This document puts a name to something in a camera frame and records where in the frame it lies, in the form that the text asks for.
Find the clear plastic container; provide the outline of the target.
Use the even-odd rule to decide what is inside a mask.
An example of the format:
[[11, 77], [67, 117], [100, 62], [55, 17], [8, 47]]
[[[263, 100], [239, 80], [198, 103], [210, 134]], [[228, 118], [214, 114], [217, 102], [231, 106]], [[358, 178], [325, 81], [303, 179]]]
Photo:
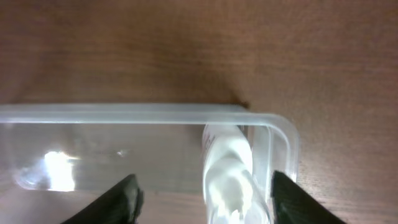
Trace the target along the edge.
[[256, 181], [275, 170], [296, 179], [292, 123], [239, 105], [29, 104], [1, 106], [1, 165], [29, 190], [106, 190], [136, 174], [146, 190], [201, 190], [206, 126], [238, 128], [253, 151]]

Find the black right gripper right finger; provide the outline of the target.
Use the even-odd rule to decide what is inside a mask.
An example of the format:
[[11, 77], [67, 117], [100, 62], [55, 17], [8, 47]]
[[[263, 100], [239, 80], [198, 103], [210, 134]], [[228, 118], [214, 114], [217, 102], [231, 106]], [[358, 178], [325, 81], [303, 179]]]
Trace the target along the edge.
[[276, 224], [345, 224], [283, 172], [272, 176], [271, 197]]

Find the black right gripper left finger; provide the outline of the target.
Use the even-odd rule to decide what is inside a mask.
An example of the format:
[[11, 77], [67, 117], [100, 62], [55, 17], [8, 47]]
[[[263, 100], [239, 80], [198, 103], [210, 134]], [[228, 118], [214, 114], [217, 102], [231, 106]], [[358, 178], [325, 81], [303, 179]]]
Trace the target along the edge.
[[136, 224], [143, 204], [144, 191], [129, 174], [62, 224]]

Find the white spray bottle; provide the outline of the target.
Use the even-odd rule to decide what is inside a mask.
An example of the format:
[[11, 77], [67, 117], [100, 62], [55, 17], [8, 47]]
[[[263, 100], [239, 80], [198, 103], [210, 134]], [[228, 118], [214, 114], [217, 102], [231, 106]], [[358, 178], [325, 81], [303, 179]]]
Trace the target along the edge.
[[202, 148], [207, 223], [270, 223], [268, 207], [252, 176], [252, 150], [239, 127], [207, 124]]

